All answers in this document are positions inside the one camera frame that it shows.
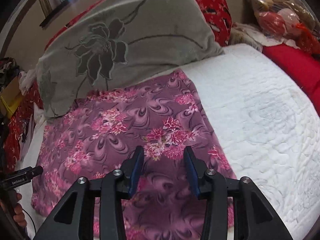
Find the person's left hand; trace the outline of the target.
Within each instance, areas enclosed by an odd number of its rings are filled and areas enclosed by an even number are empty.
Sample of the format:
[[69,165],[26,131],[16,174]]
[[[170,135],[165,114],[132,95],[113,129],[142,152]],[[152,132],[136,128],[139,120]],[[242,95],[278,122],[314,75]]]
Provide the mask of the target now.
[[[22,195],[20,193],[16,193],[16,198],[18,201],[22,199]],[[6,205],[1,201],[1,208],[4,212],[7,211]],[[20,203],[17,203],[14,207],[15,215],[13,216],[14,221],[21,227],[25,228],[27,226],[27,221],[25,220],[25,215],[23,213],[23,209]]]

